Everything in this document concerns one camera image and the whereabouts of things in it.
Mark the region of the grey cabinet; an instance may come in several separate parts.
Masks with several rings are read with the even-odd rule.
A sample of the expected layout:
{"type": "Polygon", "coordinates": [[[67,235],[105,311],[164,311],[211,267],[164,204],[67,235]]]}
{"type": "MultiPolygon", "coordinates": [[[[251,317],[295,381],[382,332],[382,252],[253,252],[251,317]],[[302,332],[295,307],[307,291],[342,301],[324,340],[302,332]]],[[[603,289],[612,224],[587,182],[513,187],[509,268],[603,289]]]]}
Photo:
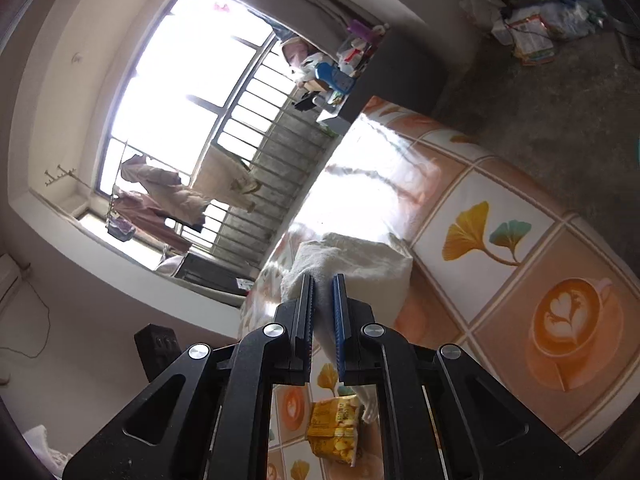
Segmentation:
{"type": "Polygon", "coordinates": [[[352,92],[334,112],[322,110],[317,122],[322,130],[344,136],[372,98],[427,115],[435,107],[447,79],[446,66],[430,49],[390,29],[352,92]]]}

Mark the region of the orange yellow snack packet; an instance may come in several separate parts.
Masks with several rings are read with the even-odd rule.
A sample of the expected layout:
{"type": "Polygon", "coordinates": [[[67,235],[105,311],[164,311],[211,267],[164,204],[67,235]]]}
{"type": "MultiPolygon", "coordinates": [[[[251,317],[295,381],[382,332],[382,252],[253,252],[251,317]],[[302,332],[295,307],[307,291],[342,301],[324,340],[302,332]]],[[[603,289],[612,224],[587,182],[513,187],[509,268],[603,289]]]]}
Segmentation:
{"type": "Polygon", "coordinates": [[[306,441],[314,456],[355,466],[361,411],[356,394],[315,403],[306,430],[306,441]]]}

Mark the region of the beige hanging jacket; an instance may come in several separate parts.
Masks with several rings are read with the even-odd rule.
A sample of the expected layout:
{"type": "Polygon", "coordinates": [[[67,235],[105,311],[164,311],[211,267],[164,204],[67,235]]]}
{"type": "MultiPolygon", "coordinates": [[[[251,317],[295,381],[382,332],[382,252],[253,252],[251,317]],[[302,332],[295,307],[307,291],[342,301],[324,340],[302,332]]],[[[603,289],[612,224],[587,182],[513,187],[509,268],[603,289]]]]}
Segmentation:
{"type": "Polygon", "coordinates": [[[142,185],[146,194],[171,219],[191,229],[199,230],[204,226],[209,200],[183,185],[175,171],[151,166],[145,156],[134,155],[122,163],[120,175],[127,182],[142,185]]]}

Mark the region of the purple cup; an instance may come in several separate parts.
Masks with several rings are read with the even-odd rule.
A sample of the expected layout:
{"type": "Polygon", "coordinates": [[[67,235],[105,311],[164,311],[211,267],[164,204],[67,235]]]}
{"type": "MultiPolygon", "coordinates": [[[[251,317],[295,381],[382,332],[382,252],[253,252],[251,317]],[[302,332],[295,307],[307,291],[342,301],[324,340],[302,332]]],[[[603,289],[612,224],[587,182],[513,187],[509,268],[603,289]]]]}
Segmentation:
{"type": "Polygon", "coordinates": [[[374,25],[370,27],[358,20],[352,20],[347,30],[367,44],[378,44],[386,35],[387,27],[385,25],[374,25]]]}

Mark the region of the blue detergent bottle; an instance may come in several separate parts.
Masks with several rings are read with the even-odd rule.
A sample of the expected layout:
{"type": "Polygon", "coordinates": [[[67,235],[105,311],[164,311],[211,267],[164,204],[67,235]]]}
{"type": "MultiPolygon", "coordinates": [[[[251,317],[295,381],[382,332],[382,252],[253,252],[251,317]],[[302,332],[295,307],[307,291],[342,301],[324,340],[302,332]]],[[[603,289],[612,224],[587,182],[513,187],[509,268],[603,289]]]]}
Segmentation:
{"type": "Polygon", "coordinates": [[[325,82],[332,90],[341,94],[349,94],[356,84],[356,80],[343,73],[337,66],[327,62],[316,65],[316,79],[325,82]]]}

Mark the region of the metal balcony railing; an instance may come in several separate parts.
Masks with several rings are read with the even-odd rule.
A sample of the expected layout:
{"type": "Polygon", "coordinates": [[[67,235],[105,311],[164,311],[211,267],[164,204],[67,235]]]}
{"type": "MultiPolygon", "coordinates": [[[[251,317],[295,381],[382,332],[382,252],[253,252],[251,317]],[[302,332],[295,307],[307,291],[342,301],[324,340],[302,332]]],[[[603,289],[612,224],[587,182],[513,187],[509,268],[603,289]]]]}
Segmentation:
{"type": "Polygon", "coordinates": [[[269,35],[259,47],[243,39],[238,43],[255,53],[224,106],[200,96],[189,100],[216,116],[206,148],[216,146],[235,156],[260,183],[260,189],[248,196],[254,209],[246,212],[214,200],[200,232],[180,224],[175,230],[194,252],[211,256],[228,269],[255,275],[303,188],[314,180],[314,170],[329,153],[331,136],[314,114],[296,110],[303,89],[285,62],[277,36],[269,35]]]}

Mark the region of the pile of plastic packages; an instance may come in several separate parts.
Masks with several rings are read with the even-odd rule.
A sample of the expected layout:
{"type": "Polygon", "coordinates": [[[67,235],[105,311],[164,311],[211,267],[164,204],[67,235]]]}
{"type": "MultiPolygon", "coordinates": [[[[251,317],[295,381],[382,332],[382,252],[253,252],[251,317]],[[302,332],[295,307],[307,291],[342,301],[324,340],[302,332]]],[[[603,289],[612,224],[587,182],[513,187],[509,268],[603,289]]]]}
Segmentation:
{"type": "Polygon", "coordinates": [[[491,35],[524,66],[550,63],[556,45],[585,38],[603,25],[604,14],[587,0],[538,0],[499,11],[491,35]]]}

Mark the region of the beige hanging cloth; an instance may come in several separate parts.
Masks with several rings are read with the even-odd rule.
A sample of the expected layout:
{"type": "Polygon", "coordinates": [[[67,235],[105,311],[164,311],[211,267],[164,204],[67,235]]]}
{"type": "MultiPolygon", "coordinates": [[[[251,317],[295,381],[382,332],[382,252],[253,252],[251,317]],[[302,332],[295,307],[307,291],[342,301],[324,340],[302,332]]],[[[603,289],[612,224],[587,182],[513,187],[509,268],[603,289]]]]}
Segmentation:
{"type": "Polygon", "coordinates": [[[209,200],[252,212],[255,203],[250,194],[262,184],[235,154],[217,144],[210,144],[192,183],[194,191],[209,200]]]}

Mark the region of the pink hanging garment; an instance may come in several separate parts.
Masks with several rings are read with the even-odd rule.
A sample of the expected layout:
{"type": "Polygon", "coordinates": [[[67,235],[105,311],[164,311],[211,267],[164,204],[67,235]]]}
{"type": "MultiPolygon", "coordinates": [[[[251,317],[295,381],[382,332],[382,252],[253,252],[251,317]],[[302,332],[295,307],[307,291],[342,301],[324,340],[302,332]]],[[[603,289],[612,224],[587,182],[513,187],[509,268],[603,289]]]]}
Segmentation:
{"type": "Polygon", "coordinates": [[[112,196],[111,206],[137,229],[175,249],[176,252],[185,254],[189,251],[191,243],[166,226],[168,213],[149,195],[116,191],[112,196]]]}

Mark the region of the white towel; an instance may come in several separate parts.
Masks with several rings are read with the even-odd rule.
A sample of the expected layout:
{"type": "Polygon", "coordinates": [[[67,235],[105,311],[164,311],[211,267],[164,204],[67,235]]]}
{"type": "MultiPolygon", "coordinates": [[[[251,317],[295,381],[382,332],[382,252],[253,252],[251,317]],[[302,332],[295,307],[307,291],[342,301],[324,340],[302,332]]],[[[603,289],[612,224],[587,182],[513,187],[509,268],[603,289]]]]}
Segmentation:
{"type": "Polygon", "coordinates": [[[296,299],[305,273],[314,279],[314,338],[332,362],[336,345],[332,311],[332,278],[342,274],[347,297],[372,308],[376,322],[392,326],[407,299],[413,258],[394,234],[382,242],[337,233],[299,245],[292,268],[283,275],[284,301],[296,299]]]}

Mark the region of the floral coffee pattern tablecloth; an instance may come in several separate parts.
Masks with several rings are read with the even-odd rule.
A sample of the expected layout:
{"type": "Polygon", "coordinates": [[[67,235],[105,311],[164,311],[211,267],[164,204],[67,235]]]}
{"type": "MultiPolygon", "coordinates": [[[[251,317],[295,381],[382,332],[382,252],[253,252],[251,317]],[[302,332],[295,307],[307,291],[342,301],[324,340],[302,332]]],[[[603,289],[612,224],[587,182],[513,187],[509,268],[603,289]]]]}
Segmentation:
{"type": "Polygon", "coordinates": [[[639,474],[639,281],[524,172],[431,117],[372,98],[241,310],[265,324],[308,240],[396,247],[411,269],[363,300],[413,344],[458,344],[588,462],[639,474]]]}

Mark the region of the white plastic bag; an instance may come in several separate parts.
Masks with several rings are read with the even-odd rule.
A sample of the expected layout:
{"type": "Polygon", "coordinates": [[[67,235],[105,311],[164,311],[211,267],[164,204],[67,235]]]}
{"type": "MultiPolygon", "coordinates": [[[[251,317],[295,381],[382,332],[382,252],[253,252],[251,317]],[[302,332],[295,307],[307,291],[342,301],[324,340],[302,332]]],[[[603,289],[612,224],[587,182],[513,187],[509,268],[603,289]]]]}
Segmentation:
{"type": "Polygon", "coordinates": [[[490,32],[506,5],[501,0],[460,0],[459,6],[474,26],[490,32]]]}

